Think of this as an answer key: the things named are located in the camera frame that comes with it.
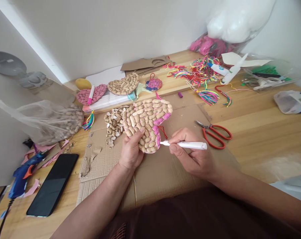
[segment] red scissors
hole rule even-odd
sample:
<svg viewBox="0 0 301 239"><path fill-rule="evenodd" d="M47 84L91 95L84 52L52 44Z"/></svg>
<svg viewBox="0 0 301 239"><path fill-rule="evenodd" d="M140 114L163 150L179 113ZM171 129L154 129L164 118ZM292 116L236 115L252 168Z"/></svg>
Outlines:
<svg viewBox="0 0 301 239"><path fill-rule="evenodd" d="M202 123L200 123L199 121L195 120L195 122L200 125L203 129L203 137L205 138L206 141L208 141L209 145L215 149L224 149L226 147L226 144L216 135L220 136L221 138L225 139L225 140L231 140L232 139L232 134L229 132L229 130L227 130L226 128L219 126L219 125L203 125ZM223 129L224 131L226 131L229 134L229 137L225 137L222 134L220 134L217 130L215 130L215 128L220 128ZM213 131L216 135L212 134L211 132L208 131L208 129L210 129L211 131ZM213 145L212 143L210 143L209 139L207 138L207 134L209 134L211 137L215 138L216 140L218 140L221 143L221 147L217 147L215 145Z"/></svg>

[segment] plastic bag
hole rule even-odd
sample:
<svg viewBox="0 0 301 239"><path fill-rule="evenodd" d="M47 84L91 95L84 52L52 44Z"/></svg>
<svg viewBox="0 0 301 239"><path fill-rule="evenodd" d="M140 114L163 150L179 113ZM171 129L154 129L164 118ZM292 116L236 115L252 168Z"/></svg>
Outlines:
<svg viewBox="0 0 301 239"><path fill-rule="evenodd" d="M210 38L208 36L208 33L204 33L190 45L189 50L198 51L202 55L220 57L223 53L241 52L241 50L246 46L247 43L248 41L243 43L230 44L220 39Z"/></svg>
<svg viewBox="0 0 301 239"><path fill-rule="evenodd" d="M269 58L249 54L249 60L258 59ZM246 75L242 82L255 91L271 89L301 80L301 68L280 59L272 59L263 66L244 67L243 70Z"/></svg>
<svg viewBox="0 0 301 239"><path fill-rule="evenodd" d="M268 21L275 0L214 1L207 18L207 33L190 45L191 51L220 57L239 53Z"/></svg>
<svg viewBox="0 0 301 239"><path fill-rule="evenodd" d="M0 100L0 108L22 122L21 130L41 146L51 145L74 135L84 121L81 108L75 104L63 107L43 100L14 109Z"/></svg>
<svg viewBox="0 0 301 239"><path fill-rule="evenodd" d="M208 36L227 43L255 38L267 23L275 0L215 1L207 20Z"/></svg>
<svg viewBox="0 0 301 239"><path fill-rule="evenodd" d="M301 93L281 91L274 95L274 101L284 114L301 114Z"/></svg>

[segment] blue glue gun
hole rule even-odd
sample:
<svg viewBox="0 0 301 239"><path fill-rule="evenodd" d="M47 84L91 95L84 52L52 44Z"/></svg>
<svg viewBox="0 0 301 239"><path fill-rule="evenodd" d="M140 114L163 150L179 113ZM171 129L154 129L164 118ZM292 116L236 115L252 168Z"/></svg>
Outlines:
<svg viewBox="0 0 301 239"><path fill-rule="evenodd" d="M37 153L14 171L13 177L15 177L15 180L9 192L8 198L14 199L24 193L28 177L32 175L34 166L45 159L47 152L48 151L46 150L44 152Z"/></svg>

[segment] black phone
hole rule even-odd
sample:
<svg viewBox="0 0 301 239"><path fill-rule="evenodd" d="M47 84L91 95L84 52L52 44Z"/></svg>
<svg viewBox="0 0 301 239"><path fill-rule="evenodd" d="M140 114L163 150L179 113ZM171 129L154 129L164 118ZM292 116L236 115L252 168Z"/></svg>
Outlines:
<svg viewBox="0 0 301 239"><path fill-rule="evenodd" d="M78 159L78 154L61 154L27 210L27 216L48 217L54 211Z"/></svg>

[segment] paint marker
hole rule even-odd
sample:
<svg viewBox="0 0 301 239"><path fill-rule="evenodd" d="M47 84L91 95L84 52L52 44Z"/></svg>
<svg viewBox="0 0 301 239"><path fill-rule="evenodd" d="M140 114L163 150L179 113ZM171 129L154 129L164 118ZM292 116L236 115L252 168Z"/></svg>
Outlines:
<svg viewBox="0 0 301 239"><path fill-rule="evenodd" d="M165 140L163 142L160 142L160 144L169 146L170 143L168 143L168 140ZM186 142L186 141L181 141L177 143L180 147L182 148L191 148L191 149L201 149L201 150L206 150L207 149L207 144L203 142Z"/></svg>
<svg viewBox="0 0 301 239"><path fill-rule="evenodd" d="M94 90L95 90L95 85L92 85L90 96L88 97L88 101L87 101L88 105L90 105L92 103L92 98L93 98Z"/></svg>

